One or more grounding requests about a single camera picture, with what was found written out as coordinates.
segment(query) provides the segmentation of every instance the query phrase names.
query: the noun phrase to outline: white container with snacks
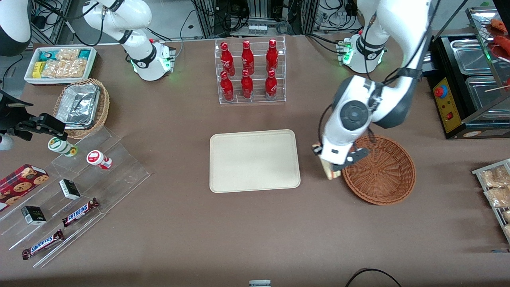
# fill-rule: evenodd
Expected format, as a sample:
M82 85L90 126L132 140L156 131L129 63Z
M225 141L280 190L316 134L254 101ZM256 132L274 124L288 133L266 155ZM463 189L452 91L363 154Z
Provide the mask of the white container with snacks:
M89 78L97 51L87 46L41 47L34 50L25 81L32 85L67 85Z

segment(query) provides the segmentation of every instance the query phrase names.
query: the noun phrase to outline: small black box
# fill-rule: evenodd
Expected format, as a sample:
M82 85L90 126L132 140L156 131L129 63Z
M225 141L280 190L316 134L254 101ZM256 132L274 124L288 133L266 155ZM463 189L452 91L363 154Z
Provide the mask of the small black box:
M78 188L76 188L76 185L74 184L74 182L72 182L68 179L63 179L59 182L59 184L60 184L60 189L64 193L65 197L72 199L72 200L80 199L80 192L78 191Z
M28 224L41 225L46 222L40 207L26 205L21 209L21 213Z

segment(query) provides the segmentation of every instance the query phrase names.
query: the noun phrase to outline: snickers bar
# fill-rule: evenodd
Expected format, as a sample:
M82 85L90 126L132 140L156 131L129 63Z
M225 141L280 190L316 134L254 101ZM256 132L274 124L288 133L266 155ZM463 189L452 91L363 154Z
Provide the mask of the snickers bar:
M87 202L84 206L82 206L77 211L71 213L68 217L64 218L62 222L64 223L64 227L69 226L71 223L77 221L81 217L83 217L85 214L87 214L89 211L91 211L94 207L98 206L99 203L97 202L96 198L94 197L91 201Z
M53 245L53 243L58 241L64 241L64 234L61 230L58 230L55 234L52 236L46 238L45 240L39 242L38 244L32 246L32 248L27 248L23 250L21 256L23 260L27 260L30 257L34 256L37 252L48 248L50 245Z

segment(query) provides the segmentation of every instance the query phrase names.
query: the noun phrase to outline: acrylic display stand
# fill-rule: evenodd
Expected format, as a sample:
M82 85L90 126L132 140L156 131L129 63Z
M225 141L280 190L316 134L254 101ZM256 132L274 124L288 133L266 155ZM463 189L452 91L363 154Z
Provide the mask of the acrylic display stand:
M276 49L278 50L278 68L276 69L275 75L278 84L276 86L276 98L271 101L266 99L266 79L267 79L266 53L269 48L270 39L276 40ZM241 54L243 53L242 44L243 40L244 39L239 38L227 38L216 40L215 42L214 60L216 63L216 80L218 82L218 96L220 104L284 102L286 100L286 76L287 76L285 62L286 54L285 37L249 38L255 64L255 73L251 75L251 78L253 79L253 96L249 100L243 97L241 87L241 79L243 77L242 76L243 64L241 61ZM234 86L234 100L231 102L225 101L220 86L221 81L220 73L221 71L223 71L223 66L221 65L221 49L219 46L222 42L227 42L228 50L232 53L232 56L234 57L234 68L236 69L236 74L230 77L230 80L232 81L232 84Z
M27 260L34 268L45 266L150 176L140 162L127 152L120 143L120 138L105 127L83 138L76 146L76 156L69 158L61 155L45 168L50 179L44 186L0 213L2 240L8 243L9 250L19 253L19 260L22 260L21 253L24 249L31 248L62 229L65 237L63 242L54 244ZM92 150L100 150L111 158L112 167L102 170L88 164L86 156ZM64 197L59 186L59 181L63 178L76 184L81 193L80 199ZM62 219L94 197L100 206L64 228ZM40 226L28 225L20 211L25 205L39 206L47 222Z

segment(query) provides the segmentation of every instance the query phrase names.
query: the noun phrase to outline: red cookie box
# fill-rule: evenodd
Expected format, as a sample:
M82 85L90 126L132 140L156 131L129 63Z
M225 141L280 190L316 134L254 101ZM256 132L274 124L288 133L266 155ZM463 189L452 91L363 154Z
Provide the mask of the red cookie box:
M0 179L0 211L49 179L48 173L35 166L24 164L7 177Z

